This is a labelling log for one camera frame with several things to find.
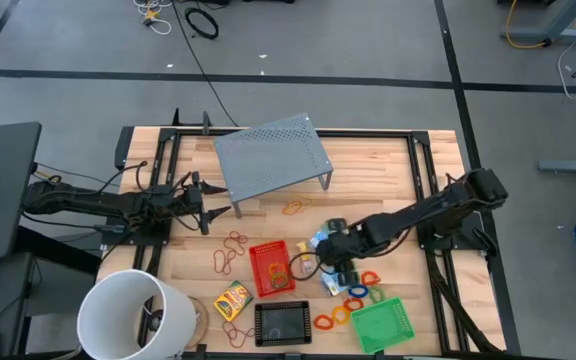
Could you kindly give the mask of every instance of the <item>concrete floor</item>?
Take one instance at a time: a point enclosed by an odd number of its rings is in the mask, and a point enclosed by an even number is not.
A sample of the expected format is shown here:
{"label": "concrete floor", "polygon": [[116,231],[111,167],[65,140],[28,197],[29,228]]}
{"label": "concrete floor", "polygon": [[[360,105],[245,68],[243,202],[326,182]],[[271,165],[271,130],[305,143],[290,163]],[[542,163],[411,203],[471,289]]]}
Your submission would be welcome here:
{"label": "concrete floor", "polygon": [[[516,23],[543,23],[564,1],[550,9],[520,8]],[[443,2],[464,82],[558,84],[555,63],[564,45],[514,50],[497,35],[507,7],[494,0]],[[0,17],[8,4],[0,0]],[[212,13],[219,39],[191,39],[211,74],[385,78],[451,86],[433,0],[297,0],[294,5],[234,0]],[[172,9],[165,9],[162,18],[174,22]],[[199,73],[175,23],[170,35],[159,36],[138,20],[129,0],[21,0],[0,33],[0,69]],[[576,47],[564,65],[576,69]],[[35,77],[0,77],[0,124],[41,122],[37,160],[71,171],[109,177],[119,129],[168,124],[175,107],[182,121],[199,121],[206,110],[216,124],[228,124],[203,82],[27,74]],[[317,127],[452,129],[468,159],[455,93],[445,86],[214,85],[243,126],[308,112]],[[576,102],[538,92],[465,95],[481,163],[493,168],[510,192],[494,216],[521,351],[576,359],[576,176],[536,169],[539,159],[576,159]],[[51,220],[100,222],[68,214]],[[27,225],[49,236],[73,234],[68,228]],[[99,242],[75,244],[94,249]],[[43,273],[43,290],[31,299],[30,309],[38,316],[28,350],[73,348],[74,314],[92,279],[63,269]],[[63,300],[50,300],[48,293]],[[45,315],[56,311],[70,315]]]}

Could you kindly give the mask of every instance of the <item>gray perforated metal shelf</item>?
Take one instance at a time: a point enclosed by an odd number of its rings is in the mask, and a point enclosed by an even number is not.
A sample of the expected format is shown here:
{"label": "gray perforated metal shelf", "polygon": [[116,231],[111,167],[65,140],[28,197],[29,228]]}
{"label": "gray perforated metal shelf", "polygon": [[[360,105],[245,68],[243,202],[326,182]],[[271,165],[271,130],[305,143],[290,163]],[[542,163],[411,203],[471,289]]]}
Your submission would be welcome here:
{"label": "gray perforated metal shelf", "polygon": [[219,136],[215,148],[237,217],[242,200],[314,177],[330,184],[332,164],[306,113]]}

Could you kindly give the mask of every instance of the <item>wooden tabletop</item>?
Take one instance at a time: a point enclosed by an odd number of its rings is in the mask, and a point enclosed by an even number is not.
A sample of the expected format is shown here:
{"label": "wooden tabletop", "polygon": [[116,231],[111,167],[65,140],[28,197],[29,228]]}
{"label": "wooden tabletop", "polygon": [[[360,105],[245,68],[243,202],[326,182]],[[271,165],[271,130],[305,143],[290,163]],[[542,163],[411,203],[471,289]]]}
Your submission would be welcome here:
{"label": "wooden tabletop", "polygon": [[[146,160],[149,166],[140,171],[140,181],[148,184],[150,164],[154,159],[157,127],[137,127],[126,166]],[[453,131],[429,131],[436,173],[440,188],[447,181],[444,174],[457,178],[464,172],[457,139]],[[322,138],[333,164],[334,173],[328,191],[324,192],[317,179],[279,189],[240,203],[243,218],[237,219],[230,210],[210,225],[210,234],[201,236],[173,222],[169,244],[164,248],[158,277],[188,296],[199,299],[210,314],[209,329],[202,340],[209,352],[302,352],[321,354],[361,354],[362,350],[352,323],[336,325],[332,330],[313,328],[313,341],[309,345],[258,348],[248,338],[241,348],[231,347],[222,330],[224,318],[213,306],[213,301],[232,281],[238,280],[255,295],[252,304],[233,321],[240,329],[253,327],[254,303],[267,301],[308,300],[311,317],[330,315],[332,308],[342,305],[346,293],[328,297],[319,277],[297,282],[297,288],[276,297],[259,299],[254,284],[247,249],[250,246],[274,240],[284,240],[290,256],[298,253],[296,243],[308,240],[330,218],[343,217],[352,223],[370,214],[394,212],[415,202],[410,173],[410,160],[403,139],[388,138]],[[170,150],[164,156],[167,169]],[[418,158],[425,169],[421,149]],[[211,137],[183,136],[177,164],[178,179],[187,171],[199,171],[201,178],[211,185],[225,187],[219,160]],[[121,192],[138,191],[134,171],[127,171],[122,179]],[[299,196],[312,200],[312,206],[296,215],[282,214],[288,201]],[[227,194],[204,196],[206,209],[230,205]],[[184,219],[192,224],[192,219]],[[213,252],[223,249],[223,240],[231,231],[238,231],[250,239],[244,256],[236,257],[229,275],[213,270]],[[116,271],[130,269],[134,246],[120,246],[104,261],[99,278]],[[501,324],[486,260],[476,251],[453,251],[455,272],[461,301],[488,339],[505,348]],[[149,252],[146,253],[147,264]],[[439,343],[434,311],[430,296],[430,283],[424,253],[418,248],[416,232],[412,231],[404,244],[389,256],[355,262],[359,271],[373,270],[382,279],[381,287],[387,297],[400,297],[406,308],[416,337],[406,343],[386,349],[386,354],[439,354]],[[444,302],[451,345],[457,349],[454,321]]]}

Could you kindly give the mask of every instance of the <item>red plastic basket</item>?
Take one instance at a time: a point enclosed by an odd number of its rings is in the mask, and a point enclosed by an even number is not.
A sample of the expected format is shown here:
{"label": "red plastic basket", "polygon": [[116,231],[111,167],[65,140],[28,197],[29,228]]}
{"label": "red plastic basket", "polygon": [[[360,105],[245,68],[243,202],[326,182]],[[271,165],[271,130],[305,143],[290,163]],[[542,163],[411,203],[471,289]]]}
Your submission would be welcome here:
{"label": "red plastic basket", "polygon": [[288,279],[288,285],[275,289],[272,286],[272,278],[268,268],[275,263],[283,264],[288,273],[288,250],[286,243],[283,240],[273,241],[258,246],[253,246],[249,250],[250,263],[252,264],[252,272],[255,275],[255,285],[257,286],[257,294],[259,297],[266,297],[285,291],[295,289],[295,279]]}

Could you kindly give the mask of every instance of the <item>white paper cup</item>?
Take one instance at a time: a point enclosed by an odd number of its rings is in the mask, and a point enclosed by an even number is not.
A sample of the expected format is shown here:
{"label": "white paper cup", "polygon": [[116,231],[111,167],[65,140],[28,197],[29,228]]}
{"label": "white paper cup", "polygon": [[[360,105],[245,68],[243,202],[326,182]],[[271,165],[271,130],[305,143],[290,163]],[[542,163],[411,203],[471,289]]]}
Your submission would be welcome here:
{"label": "white paper cup", "polygon": [[[150,342],[140,348],[135,321],[153,296],[163,299],[164,315]],[[195,324],[195,309],[186,295],[146,272],[125,270],[106,277],[88,292],[79,309],[77,336],[93,359],[164,359],[183,352]]]}

